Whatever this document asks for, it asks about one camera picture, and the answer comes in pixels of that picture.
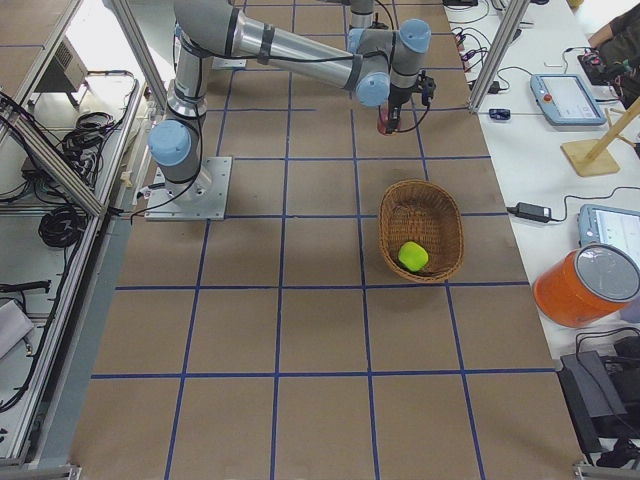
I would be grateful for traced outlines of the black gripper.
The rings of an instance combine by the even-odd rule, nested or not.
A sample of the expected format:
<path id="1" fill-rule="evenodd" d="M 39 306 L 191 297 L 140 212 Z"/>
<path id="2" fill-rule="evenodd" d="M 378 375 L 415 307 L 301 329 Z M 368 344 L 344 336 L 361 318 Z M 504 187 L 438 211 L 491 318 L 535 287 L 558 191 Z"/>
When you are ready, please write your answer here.
<path id="1" fill-rule="evenodd" d="M 388 96 L 388 110 L 386 119 L 386 134 L 393 134 L 400 130 L 402 106 L 411 99 L 411 88 L 401 88 L 394 84 L 390 86 Z"/>

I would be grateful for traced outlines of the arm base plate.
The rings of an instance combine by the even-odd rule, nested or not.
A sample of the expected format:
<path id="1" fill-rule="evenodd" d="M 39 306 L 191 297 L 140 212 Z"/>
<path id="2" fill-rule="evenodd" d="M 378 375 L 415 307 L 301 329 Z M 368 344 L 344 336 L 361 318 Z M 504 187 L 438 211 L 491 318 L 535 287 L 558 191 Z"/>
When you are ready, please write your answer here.
<path id="1" fill-rule="evenodd" d="M 232 158 L 207 157 L 200 174 L 189 189 L 166 183 L 159 167 L 154 180 L 163 183 L 150 193 L 144 217 L 150 221 L 199 221 L 225 218 Z"/>
<path id="2" fill-rule="evenodd" d="M 247 61 L 243 59 L 225 59 L 214 57 L 211 68 L 213 70 L 238 70 L 245 69 Z"/>

